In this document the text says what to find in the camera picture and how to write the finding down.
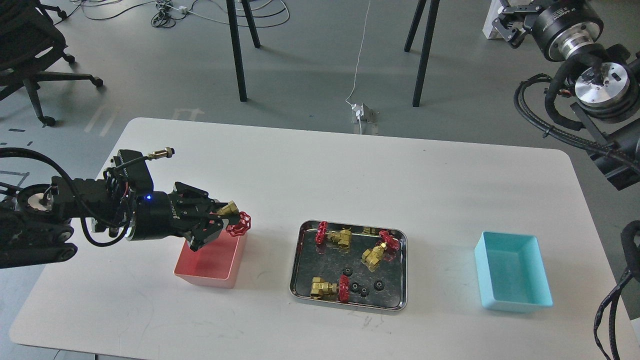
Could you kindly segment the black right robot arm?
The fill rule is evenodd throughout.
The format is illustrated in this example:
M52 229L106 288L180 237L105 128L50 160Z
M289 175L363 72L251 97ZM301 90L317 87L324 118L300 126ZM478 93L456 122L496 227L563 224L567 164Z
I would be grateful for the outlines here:
M639 182L639 60L598 43L604 24L585 0L501 0L492 25L511 48L530 35L560 63L515 90L514 106L545 137L584 150L618 191Z

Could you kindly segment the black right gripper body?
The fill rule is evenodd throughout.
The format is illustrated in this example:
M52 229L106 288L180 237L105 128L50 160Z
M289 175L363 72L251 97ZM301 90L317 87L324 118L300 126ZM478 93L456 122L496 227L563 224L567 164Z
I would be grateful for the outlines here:
M585 0L535 0L531 5L536 13L525 16L523 29L546 60L563 62L594 50L604 22Z

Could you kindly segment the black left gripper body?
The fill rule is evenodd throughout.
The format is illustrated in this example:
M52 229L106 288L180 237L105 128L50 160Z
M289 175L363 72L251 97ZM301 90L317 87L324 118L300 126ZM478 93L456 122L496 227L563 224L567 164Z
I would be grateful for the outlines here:
M138 196L126 239L183 237L192 251L198 251L211 242L210 204L208 192L182 182L174 183L171 193L153 191Z

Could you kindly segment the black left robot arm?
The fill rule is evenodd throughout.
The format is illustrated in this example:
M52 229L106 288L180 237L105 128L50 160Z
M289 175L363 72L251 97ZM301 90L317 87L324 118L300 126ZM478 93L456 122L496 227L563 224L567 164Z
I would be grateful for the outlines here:
M222 233L242 236L250 215L234 202L220 202L208 192L182 182L173 191L155 191L148 161L171 158L171 147L151 153L121 149L102 178L71 178L43 153L3 147L2 158L27 158L57 171L50 183L19 187L2 183L1 267L57 264L78 251L69 239L73 219L79 219L87 241L107 248L122 239L157 240L169 236L186 240L196 252Z

